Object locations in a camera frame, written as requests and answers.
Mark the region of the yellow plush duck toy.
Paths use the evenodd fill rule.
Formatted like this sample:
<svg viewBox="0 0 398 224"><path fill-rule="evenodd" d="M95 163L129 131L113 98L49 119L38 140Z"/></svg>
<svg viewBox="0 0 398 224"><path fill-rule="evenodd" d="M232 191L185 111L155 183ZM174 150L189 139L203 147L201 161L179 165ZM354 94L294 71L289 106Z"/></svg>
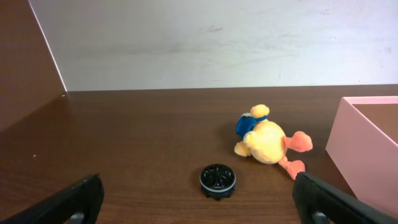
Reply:
<svg viewBox="0 0 398 224"><path fill-rule="evenodd" d="M312 139L303 131L286 136L277 123L268 120L269 113L269 107L260 104L242 114L236 125L236 134L241 140L236 143L234 152L242 157L252 156L263 164L279 164L295 179L298 173L305 171L305 164L301 160L289 161L286 153L289 149L312 150Z"/></svg>

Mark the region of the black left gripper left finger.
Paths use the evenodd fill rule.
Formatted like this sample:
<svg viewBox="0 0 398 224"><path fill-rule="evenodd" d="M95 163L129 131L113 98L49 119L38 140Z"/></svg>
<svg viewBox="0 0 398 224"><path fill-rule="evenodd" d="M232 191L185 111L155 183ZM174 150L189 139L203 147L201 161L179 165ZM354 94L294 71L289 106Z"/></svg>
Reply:
<svg viewBox="0 0 398 224"><path fill-rule="evenodd" d="M99 174L92 174L5 219L8 224L65 223L82 214L80 223L96 223L104 200Z"/></svg>

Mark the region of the black round cap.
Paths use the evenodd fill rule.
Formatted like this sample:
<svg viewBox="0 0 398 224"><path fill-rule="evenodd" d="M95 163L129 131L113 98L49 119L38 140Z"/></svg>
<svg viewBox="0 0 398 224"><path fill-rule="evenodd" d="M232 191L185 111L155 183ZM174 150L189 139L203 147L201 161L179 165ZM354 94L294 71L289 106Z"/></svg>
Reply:
<svg viewBox="0 0 398 224"><path fill-rule="evenodd" d="M210 164L200 173L200 185L206 198L220 201L232 196L236 175L234 171L224 164Z"/></svg>

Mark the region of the pink cardboard box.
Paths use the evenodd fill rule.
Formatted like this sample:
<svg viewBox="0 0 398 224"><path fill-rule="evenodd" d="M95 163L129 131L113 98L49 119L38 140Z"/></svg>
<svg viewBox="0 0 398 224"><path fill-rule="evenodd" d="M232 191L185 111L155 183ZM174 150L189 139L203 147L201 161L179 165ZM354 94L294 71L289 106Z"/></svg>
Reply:
<svg viewBox="0 0 398 224"><path fill-rule="evenodd" d="M340 100L326 151L362 202L397 217L397 97Z"/></svg>

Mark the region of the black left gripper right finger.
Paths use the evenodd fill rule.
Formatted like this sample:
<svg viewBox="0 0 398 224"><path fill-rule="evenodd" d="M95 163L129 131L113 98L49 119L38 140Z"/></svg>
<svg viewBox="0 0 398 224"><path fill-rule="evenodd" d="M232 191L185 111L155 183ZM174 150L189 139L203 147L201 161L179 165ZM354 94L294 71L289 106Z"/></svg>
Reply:
<svg viewBox="0 0 398 224"><path fill-rule="evenodd" d="M305 224L397 224L396 218L360 202L307 172L297 174L292 196L300 221Z"/></svg>

